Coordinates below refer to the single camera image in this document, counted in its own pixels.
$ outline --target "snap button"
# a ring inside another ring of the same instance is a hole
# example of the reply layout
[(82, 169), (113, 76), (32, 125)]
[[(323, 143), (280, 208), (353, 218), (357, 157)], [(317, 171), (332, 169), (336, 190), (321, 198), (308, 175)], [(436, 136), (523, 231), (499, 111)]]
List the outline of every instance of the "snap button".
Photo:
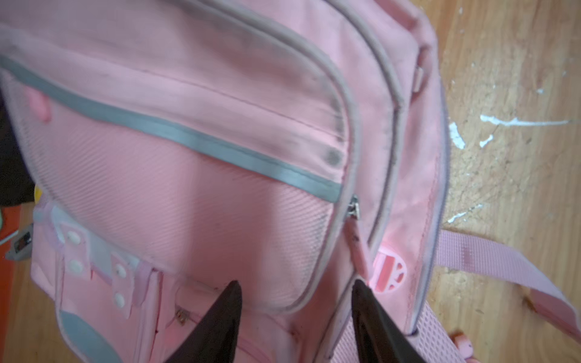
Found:
[(121, 264), (115, 265), (115, 273), (122, 279), (124, 279), (127, 276), (127, 271), (123, 266), (121, 266)]
[(116, 292), (113, 296), (113, 299), (115, 300), (115, 306), (117, 306), (119, 309), (125, 306), (125, 298), (120, 293)]
[(69, 261), (69, 270), (75, 275), (80, 275), (83, 272), (83, 264), (78, 260)]
[(69, 242), (74, 243), (75, 245), (81, 244), (81, 236), (79, 236), (77, 232), (68, 231), (67, 232), (67, 240)]

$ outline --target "zipper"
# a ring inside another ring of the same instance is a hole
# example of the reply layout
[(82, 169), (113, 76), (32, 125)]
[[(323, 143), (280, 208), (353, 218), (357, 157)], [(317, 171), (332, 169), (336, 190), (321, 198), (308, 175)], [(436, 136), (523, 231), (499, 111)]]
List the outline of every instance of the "zipper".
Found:
[(351, 251), (351, 262), (355, 267), (355, 271), (367, 281), (372, 277), (373, 261), (371, 260), (369, 246), (365, 241), (361, 240), (361, 234), (359, 233), (360, 219), (361, 208), (359, 206), (359, 198), (354, 194), (347, 208), (345, 234), (349, 250)]
[(356, 194), (351, 197), (351, 202), (347, 206), (347, 216), (355, 218), (357, 221), (361, 219), (361, 209), (359, 208), (359, 198)]

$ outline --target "gray reflective strip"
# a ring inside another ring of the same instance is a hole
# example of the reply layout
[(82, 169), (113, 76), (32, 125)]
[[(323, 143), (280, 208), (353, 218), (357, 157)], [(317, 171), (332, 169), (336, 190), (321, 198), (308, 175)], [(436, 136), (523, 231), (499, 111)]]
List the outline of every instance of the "gray reflective strip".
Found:
[(5, 56), (0, 56), (0, 66), (11, 72), (20, 82), (38, 89), (55, 101), (94, 120), (129, 127), (179, 143), (199, 153), (292, 185), (331, 203), (339, 200), (341, 193), (339, 183), (162, 118), (83, 98), (50, 83)]

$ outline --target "shoulder strap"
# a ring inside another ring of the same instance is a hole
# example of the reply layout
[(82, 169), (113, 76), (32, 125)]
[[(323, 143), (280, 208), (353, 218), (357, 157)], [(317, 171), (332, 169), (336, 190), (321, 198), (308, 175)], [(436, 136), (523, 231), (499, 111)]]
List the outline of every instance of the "shoulder strap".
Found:
[(581, 343), (577, 310), (520, 252), (491, 240), (441, 231), (436, 264), (529, 287), (532, 307), (556, 328)]

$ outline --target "pink backpack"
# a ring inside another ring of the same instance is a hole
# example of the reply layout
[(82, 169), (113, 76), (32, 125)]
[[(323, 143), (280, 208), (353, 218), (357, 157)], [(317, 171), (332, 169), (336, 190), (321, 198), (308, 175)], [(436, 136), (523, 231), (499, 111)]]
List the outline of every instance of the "pink backpack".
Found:
[(575, 309), (522, 255), (440, 232), (447, 114), (407, 0), (2, 0), (2, 92), (44, 191), (31, 274), (90, 363), (161, 363), (232, 280), (235, 362), (357, 362), (352, 286), (428, 362), (435, 264)]

